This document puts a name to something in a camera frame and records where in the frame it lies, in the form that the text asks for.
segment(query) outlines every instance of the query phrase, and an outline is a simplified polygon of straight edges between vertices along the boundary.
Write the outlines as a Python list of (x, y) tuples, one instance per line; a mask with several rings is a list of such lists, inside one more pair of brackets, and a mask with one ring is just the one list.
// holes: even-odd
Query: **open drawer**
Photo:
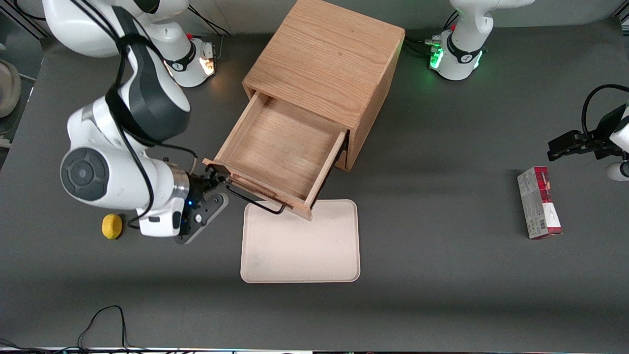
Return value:
[(256, 92), (214, 163), (231, 183), (311, 220), (311, 208), (338, 159), (348, 130)]

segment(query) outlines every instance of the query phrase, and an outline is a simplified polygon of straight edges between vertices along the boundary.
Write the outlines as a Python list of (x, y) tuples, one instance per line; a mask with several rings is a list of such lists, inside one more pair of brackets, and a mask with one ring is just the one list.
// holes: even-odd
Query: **table surface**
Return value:
[[(217, 75), (185, 90), (190, 126), (171, 143), (214, 157), (247, 105), (240, 81), (268, 39), (225, 40)], [(134, 232), (108, 241), (108, 211), (64, 192), (66, 119), (106, 91), (117, 59), (51, 44), (0, 172), (0, 334), (23, 346), (71, 345), (98, 309), (119, 304), (139, 346), (626, 352), (629, 184), (605, 177), (611, 161), (546, 157), (548, 140), (579, 128), (590, 90), (629, 84), (620, 26), (497, 28), (487, 47), (462, 82), (403, 50), (353, 171), (332, 171), (321, 198), (358, 205), (360, 278), (251, 285), (239, 275), (237, 198), (180, 246)], [(625, 101), (600, 93), (591, 125)], [(189, 164), (150, 152), (165, 154)], [(564, 227), (543, 241), (526, 237), (516, 184), (534, 165), (549, 165)], [(119, 337), (117, 314), (105, 313), (86, 343), (116, 346)]]

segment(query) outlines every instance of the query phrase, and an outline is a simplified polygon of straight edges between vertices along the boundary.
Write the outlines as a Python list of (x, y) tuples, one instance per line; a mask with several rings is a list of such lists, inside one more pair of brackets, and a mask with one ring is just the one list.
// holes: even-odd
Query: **yellow ball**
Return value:
[(117, 214), (109, 214), (103, 218), (103, 235), (113, 240), (117, 239), (122, 232), (122, 219)]

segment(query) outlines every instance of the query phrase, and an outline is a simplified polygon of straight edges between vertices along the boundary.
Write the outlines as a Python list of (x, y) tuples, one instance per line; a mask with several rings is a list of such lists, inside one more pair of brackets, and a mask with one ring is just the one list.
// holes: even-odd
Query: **drawer handle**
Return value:
[(247, 202), (249, 202), (249, 203), (251, 203), (251, 204), (255, 205), (256, 207), (262, 208), (262, 209), (264, 209), (264, 210), (266, 210), (266, 211), (270, 212), (271, 214), (279, 215), (279, 214), (281, 214), (281, 213), (284, 211), (284, 208), (286, 208), (286, 206), (285, 206), (284, 204), (282, 204), (282, 207), (281, 207), (279, 210), (273, 210), (273, 209), (271, 209), (271, 208), (267, 208), (267, 207), (265, 207), (264, 205), (262, 205), (262, 204), (260, 204), (260, 203), (256, 202), (255, 200), (253, 200), (253, 199), (251, 199), (251, 198), (249, 198), (249, 197), (246, 197), (246, 196), (244, 196), (244, 195), (242, 195), (242, 194), (238, 193), (238, 192), (237, 192), (237, 191), (235, 191), (235, 190), (232, 190), (232, 189), (230, 188), (230, 186), (229, 186), (229, 185), (225, 185), (225, 188), (226, 188), (226, 189), (227, 189), (227, 190), (228, 190), (231, 194), (235, 195), (236, 197), (241, 198), (241, 199), (243, 199), (243, 200), (245, 200), (245, 201), (247, 201)]

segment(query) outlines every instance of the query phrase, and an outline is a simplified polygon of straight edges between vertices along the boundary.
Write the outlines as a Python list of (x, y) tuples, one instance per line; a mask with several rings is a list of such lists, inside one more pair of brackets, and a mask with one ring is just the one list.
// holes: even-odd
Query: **wooden cabinet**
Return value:
[(305, 219), (330, 171), (350, 171), (389, 92), (404, 30), (298, 0), (245, 79), (250, 102), (214, 163)]

